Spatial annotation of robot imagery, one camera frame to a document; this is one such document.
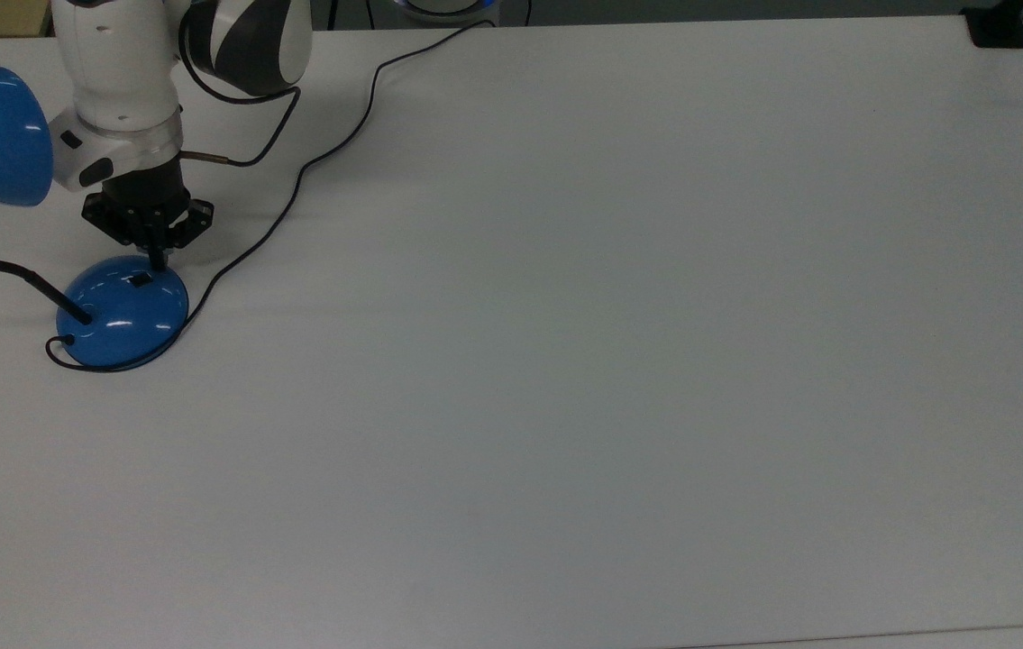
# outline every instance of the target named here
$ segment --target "white table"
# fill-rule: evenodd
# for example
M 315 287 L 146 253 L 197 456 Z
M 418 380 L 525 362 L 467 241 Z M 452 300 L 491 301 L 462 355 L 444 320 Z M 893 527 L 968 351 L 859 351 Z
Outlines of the white table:
M 318 34 L 186 164 L 197 296 L 436 34 Z M 53 42 L 0 42 L 53 115 Z M 186 146 L 277 109 L 177 74 Z M 0 256 L 123 248 L 55 188 Z M 1023 623 L 1023 50 L 960 17 L 503 29 L 404 62 L 164 358 L 0 275 L 0 648 L 655 648 Z

